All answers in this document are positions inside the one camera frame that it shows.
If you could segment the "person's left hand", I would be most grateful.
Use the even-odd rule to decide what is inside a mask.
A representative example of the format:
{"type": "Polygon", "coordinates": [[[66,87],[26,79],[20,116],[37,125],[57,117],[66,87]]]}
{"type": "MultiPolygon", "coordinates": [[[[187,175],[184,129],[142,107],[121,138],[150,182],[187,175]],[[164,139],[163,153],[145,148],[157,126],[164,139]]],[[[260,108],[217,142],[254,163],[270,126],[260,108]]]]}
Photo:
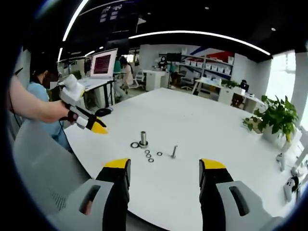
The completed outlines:
{"type": "Polygon", "coordinates": [[[58,120],[69,121],[69,110],[61,100],[42,102],[39,120],[45,123],[53,123],[58,120]]]}

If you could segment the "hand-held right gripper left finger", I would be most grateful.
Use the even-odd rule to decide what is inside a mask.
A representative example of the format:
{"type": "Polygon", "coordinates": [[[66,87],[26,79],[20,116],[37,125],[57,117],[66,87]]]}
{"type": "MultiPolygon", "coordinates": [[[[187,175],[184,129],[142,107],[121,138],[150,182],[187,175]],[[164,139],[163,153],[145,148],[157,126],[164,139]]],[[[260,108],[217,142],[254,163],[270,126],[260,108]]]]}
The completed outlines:
{"type": "Polygon", "coordinates": [[[129,203],[129,158],[107,162],[97,179],[74,190],[60,212],[48,217],[60,231],[124,231],[129,203]]]}

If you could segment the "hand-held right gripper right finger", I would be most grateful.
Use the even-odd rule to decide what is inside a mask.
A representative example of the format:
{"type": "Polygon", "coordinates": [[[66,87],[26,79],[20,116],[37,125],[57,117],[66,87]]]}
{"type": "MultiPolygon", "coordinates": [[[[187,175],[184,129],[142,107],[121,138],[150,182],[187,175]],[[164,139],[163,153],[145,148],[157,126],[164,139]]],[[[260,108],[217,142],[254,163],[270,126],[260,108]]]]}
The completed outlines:
{"type": "Polygon", "coordinates": [[[261,198],[216,160],[199,160],[199,186],[205,231],[274,231],[282,224],[282,217],[271,216],[261,198]]]}

